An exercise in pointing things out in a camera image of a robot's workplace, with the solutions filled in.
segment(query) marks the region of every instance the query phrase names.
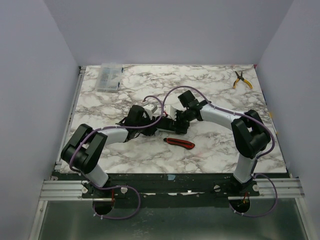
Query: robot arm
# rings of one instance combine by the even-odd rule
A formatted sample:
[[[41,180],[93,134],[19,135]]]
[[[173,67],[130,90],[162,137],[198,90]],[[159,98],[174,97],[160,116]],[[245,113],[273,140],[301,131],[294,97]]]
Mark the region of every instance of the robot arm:
[[[251,174],[257,163],[256,155],[263,151],[271,140],[268,132],[259,124],[245,117],[238,117],[217,110],[208,105],[205,100],[199,102],[190,91],[186,91],[178,96],[178,98],[186,110],[180,111],[174,109],[174,111],[170,113],[173,119],[162,116],[161,120],[152,127],[141,129],[113,128],[93,134],[87,142],[89,146],[87,148],[81,147],[75,156],[74,167],[80,170],[94,184],[102,187],[109,178],[98,165],[98,160],[104,145],[124,143],[135,138],[138,134],[152,136],[156,131],[186,134],[190,122],[197,119],[198,121],[216,123],[232,130],[235,145],[239,151],[239,157],[231,181],[233,181],[237,190],[245,188],[247,183],[252,180]],[[133,105],[127,117],[125,117],[119,125],[143,127],[154,123],[160,118],[160,116],[157,118],[152,116],[155,110],[156,108],[152,104],[144,107]],[[256,111],[249,110],[248,112],[244,112],[244,114],[262,123]],[[70,163],[75,149],[92,130],[93,129],[86,124],[80,125],[62,150],[61,158]]]

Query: white wall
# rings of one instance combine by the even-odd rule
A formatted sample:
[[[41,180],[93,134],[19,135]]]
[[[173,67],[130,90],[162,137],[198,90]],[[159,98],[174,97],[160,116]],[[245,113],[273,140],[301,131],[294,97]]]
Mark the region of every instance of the white wall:
[[[44,0],[80,65],[256,64],[292,0]]]
[[[79,68],[42,0],[0,8],[0,239],[27,239]]]
[[[295,0],[257,66],[289,170],[320,226],[320,1]]]

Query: plastic storage box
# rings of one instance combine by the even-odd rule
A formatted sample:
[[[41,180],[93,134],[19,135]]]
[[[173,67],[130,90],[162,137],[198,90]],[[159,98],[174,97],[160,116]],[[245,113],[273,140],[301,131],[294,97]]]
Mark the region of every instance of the plastic storage box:
[[[122,79],[123,66],[121,64],[102,64],[95,89],[103,92],[116,92]]]

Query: yellow-handled pliers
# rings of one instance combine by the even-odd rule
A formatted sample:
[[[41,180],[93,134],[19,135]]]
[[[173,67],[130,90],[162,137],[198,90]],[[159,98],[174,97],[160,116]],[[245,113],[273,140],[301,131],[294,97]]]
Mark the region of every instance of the yellow-handled pliers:
[[[233,88],[235,89],[236,88],[236,84],[237,82],[239,82],[240,80],[242,80],[243,82],[245,82],[251,89],[253,88],[251,83],[247,80],[247,79],[244,79],[244,77],[242,76],[242,71],[241,71],[241,75],[239,75],[236,71],[235,71],[235,74],[237,76],[237,79],[234,81],[233,83]]]

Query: marble surface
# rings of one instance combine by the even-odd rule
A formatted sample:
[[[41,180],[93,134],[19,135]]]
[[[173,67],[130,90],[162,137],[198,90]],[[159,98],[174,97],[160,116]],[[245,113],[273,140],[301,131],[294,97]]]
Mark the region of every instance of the marble surface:
[[[122,84],[117,93],[97,92],[95,83],[100,66],[88,66],[77,101],[70,136],[77,127],[86,123],[95,128],[114,125],[123,119],[134,104],[143,105],[147,95],[161,100],[173,87],[180,85],[199,89],[217,106],[235,111],[256,110],[264,124],[275,134],[272,120],[252,65],[180,66],[180,65],[125,65]],[[234,71],[253,85],[250,89],[236,80]],[[178,95],[186,89],[177,89],[166,104],[183,110]],[[179,138],[195,143],[186,150],[172,146],[163,138]],[[232,132],[211,122],[193,121],[186,135],[162,132],[157,136],[143,136],[126,143],[114,143],[104,147],[99,164],[108,173],[232,173],[237,164],[238,151]],[[63,161],[61,173],[70,173]],[[255,172],[285,173],[286,167],[279,144],[273,152],[259,159]]]

